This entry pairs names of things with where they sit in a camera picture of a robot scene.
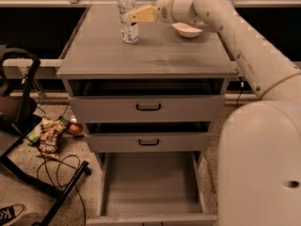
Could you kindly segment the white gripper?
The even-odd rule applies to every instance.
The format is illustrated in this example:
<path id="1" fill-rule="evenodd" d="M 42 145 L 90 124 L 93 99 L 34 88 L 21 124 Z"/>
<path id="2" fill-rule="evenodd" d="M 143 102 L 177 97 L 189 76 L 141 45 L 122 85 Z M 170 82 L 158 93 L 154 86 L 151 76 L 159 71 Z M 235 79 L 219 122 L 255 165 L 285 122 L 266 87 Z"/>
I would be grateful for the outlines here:
<path id="1" fill-rule="evenodd" d="M 152 23 L 158 18 L 163 23 L 172 24 L 173 0 L 156 0 L 155 6 L 143 5 L 137 8 L 132 8 L 125 13 L 124 19 L 128 23 Z"/>

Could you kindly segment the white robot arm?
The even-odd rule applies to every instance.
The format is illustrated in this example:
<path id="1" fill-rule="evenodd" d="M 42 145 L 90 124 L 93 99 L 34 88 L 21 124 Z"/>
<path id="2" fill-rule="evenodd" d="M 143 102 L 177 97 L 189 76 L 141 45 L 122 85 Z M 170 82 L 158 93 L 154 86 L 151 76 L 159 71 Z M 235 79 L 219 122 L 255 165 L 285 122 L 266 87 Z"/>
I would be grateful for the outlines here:
<path id="1" fill-rule="evenodd" d="M 218 225 L 301 226 L 301 70 L 231 0 L 156 0 L 125 18 L 211 28 L 257 97 L 236 109 L 220 134 Z"/>

